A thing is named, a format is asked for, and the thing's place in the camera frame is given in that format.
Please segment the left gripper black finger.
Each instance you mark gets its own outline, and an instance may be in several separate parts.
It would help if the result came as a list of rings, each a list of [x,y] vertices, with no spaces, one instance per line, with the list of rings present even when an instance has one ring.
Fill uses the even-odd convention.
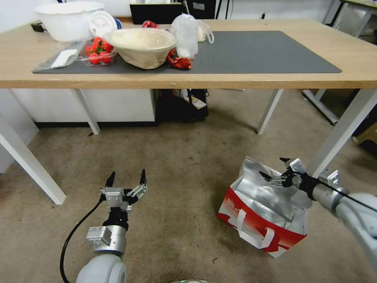
[[[145,169],[143,169],[141,173],[139,185],[137,185],[134,189],[128,192],[127,196],[141,198],[148,191],[148,186],[146,182],[147,182],[146,171]]]
[[[113,171],[111,175],[107,178],[106,183],[104,187],[101,188],[101,190],[113,187],[114,180],[115,180],[115,171]]]

